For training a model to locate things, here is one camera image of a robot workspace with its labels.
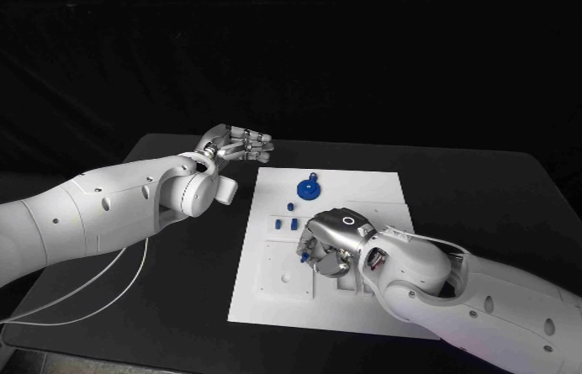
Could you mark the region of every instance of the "black table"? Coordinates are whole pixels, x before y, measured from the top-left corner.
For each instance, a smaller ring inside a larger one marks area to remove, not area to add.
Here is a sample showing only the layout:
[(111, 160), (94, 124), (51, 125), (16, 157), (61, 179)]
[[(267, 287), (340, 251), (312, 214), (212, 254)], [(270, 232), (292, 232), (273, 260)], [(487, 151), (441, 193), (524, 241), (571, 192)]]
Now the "black table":
[[(149, 134), (127, 161), (192, 150), (198, 139)], [(152, 238), (140, 278), (117, 303), (72, 325), (6, 325), (4, 343), (205, 374), (403, 372), (407, 366), (425, 373), (506, 372), (442, 341), (227, 322), (260, 166), (233, 162), (224, 170), (238, 181), (233, 205), (215, 203)], [(582, 223), (527, 154), (276, 140), (267, 166), (396, 171), (419, 234), (458, 242), (582, 294)], [(143, 242), (103, 278), (30, 320), (75, 319), (100, 308), (132, 280), (142, 251)], [(19, 311), (69, 292), (113, 257), (49, 267)]]

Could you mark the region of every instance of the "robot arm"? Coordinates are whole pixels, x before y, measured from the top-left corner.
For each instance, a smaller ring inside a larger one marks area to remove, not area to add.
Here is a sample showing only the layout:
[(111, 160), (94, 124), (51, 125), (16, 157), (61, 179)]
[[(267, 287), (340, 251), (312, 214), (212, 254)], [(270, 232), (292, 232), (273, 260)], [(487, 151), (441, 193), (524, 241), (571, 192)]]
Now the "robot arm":
[(582, 300), (530, 273), (446, 241), (394, 227), (377, 231), (347, 208), (309, 220), (298, 254), (327, 277), (357, 268), (396, 319), (507, 371), (582, 372)]
[(45, 266), (108, 253), (231, 204), (230, 160), (269, 161), (270, 136), (215, 126), (197, 150), (91, 170), (29, 199), (0, 204), (0, 286)]

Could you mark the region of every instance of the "black backdrop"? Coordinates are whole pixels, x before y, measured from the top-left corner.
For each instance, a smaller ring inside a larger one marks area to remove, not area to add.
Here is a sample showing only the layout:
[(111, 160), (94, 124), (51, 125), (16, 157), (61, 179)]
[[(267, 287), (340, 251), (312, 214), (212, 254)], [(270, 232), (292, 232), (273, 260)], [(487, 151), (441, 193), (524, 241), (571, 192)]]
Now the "black backdrop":
[(0, 3), (0, 170), (72, 177), (227, 123), (524, 151), (581, 214), (579, 0)]

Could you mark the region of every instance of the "robotic hand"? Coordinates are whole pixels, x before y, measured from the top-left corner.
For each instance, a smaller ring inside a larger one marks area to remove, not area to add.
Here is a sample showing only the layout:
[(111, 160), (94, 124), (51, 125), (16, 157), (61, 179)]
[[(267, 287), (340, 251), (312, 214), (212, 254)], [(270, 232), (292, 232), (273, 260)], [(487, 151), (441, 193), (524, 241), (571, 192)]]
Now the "robotic hand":
[(29, 199), (0, 204), (0, 287), (45, 266), (121, 250), (168, 225), (231, 204), (231, 160), (269, 161), (270, 136), (217, 125), (194, 152), (91, 170)]
[(396, 319), (507, 371), (582, 373), (582, 299), (537, 276), (347, 208), (308, 221), (298, 254), (325, 277), (358, 269)]

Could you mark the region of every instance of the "blue cap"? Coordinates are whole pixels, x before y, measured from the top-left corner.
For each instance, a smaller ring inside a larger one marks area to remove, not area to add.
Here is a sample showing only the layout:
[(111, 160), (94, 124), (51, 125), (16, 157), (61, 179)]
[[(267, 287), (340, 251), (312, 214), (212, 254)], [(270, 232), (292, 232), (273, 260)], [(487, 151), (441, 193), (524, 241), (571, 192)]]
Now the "blue cap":
[(298, 185), (298, 195), (305, 200), (314, 200), (321, 195), (321, 186), (318, 183), (318, 174), (311, 173), (309, 179), (302, 181)]

